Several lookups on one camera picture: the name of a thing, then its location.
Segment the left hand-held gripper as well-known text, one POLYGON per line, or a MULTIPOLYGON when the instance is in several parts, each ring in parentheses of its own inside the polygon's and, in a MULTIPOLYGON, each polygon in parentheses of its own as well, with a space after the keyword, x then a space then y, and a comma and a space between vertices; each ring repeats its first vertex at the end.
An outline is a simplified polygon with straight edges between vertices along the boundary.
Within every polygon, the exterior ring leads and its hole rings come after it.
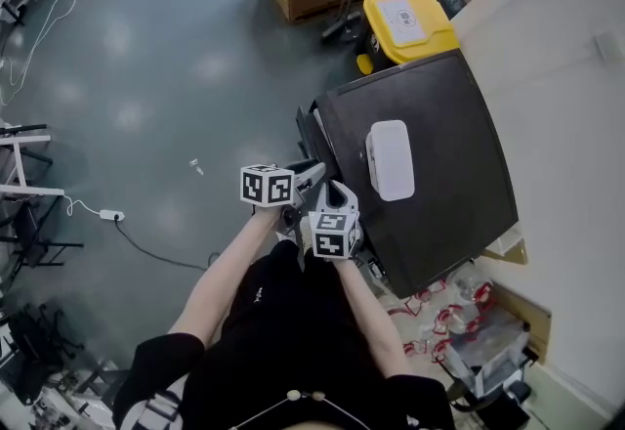
POLYGON ((319 184, 326 165, 309 158, 285 168, 256 164, 240 169, 240 200, 252 207, 252 219, 270 225, 296 226, 302 219, 303 193, 319 184))

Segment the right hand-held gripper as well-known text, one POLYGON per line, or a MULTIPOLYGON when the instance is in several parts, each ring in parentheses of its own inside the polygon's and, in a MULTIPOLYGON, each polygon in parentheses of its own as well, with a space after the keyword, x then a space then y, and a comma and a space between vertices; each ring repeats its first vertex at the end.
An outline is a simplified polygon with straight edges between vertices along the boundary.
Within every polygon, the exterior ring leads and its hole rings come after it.
POLYGON ((358 199, 346 185, 336 180, 324 182, 318 192, 316 211, 309 213, 312 250, 315 257, 347 260, 360 247, 358 199), (331 212, 349 210, 347 213, 331 212))

